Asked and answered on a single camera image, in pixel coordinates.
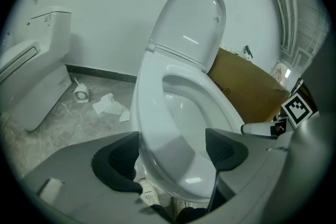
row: black rubber pad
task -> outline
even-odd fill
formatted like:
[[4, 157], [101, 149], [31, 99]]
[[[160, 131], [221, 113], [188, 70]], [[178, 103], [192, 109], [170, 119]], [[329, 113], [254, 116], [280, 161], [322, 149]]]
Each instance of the black rubber pad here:
[[236, 142], [214, 129], [205, 130], [205, 143], [206, 151], [217, 172], [236, 168], [248, 156], [248, 149], [244, 144]]
[[133, 182], [138, 157], [139, 133], [133, 132], [98, 150], [92, 158], [91, 167], [99, 180], [111, 189], [141, 194], [141, 185]]

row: floor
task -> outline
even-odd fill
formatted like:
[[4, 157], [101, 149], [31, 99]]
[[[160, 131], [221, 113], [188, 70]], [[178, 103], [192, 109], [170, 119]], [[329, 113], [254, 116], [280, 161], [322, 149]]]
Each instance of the floor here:
[[[92, 104], [112, 92], [114, 99], [130, 108], [134, 83], [102, 79], [70, 73], [79, 83], [89, 88], [88, 103], [77, 104], [73, 98], [76, 84], [58, 100], [40, 126], [27, 132], [7, 114], [1, 115], [1, 142], [10, 166], [18, 179], [43, 162], [59, 149], [72, 144], [131, 131], [129, 122], [119, 122], [118, 115], [101, 113], [97, 115]], [[173, 214], [172, 198], [157, 190], [160, 204], [169, 214]], [[206, 207], [207, 204], [195, 204], [194, 207]]]

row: toilet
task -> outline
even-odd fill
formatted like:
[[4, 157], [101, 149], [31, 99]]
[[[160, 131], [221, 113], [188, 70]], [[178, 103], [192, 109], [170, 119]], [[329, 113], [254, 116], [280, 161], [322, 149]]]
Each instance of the toilet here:
[[137, 173], [190, 202], [208, 202], [215, 183], [205, 129], [241, 134], [244, 124], [207, 76], [225, 21], [223, 0], [168, 0], [145, 50], [131, 105], [131, 125], [140, 132]]
[[71, 12], [49, 6], [29, 21], [27, 40], [0, 56], [0, 113], [34, 130], [70, 87], [60, 61], [69, 52]]

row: toilet tank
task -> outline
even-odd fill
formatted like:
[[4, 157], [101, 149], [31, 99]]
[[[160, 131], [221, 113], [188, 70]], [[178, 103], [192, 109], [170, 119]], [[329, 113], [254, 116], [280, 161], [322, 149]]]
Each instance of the toilet tank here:
[[38, 41], [41, 50], [63, 57], [69, 52], [71, 12], [64, 7], [49, 6], [35, 13], [29, 22], [28, 39]]

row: white wall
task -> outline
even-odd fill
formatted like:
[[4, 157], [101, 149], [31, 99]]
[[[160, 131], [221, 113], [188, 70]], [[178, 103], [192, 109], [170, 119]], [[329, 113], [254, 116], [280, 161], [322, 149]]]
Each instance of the white wall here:
[[[31, 14], [48, 5], [72, 11], [70, 52], [64, 63], [136, 75], [155, 21], [167, 0], [19, 0], [9, 30], [25, 39]], [[273, 0], [224, 0], [223, 42], [249, 45], [255, 64], [270, 72], [279, 58], [280, 25]]]

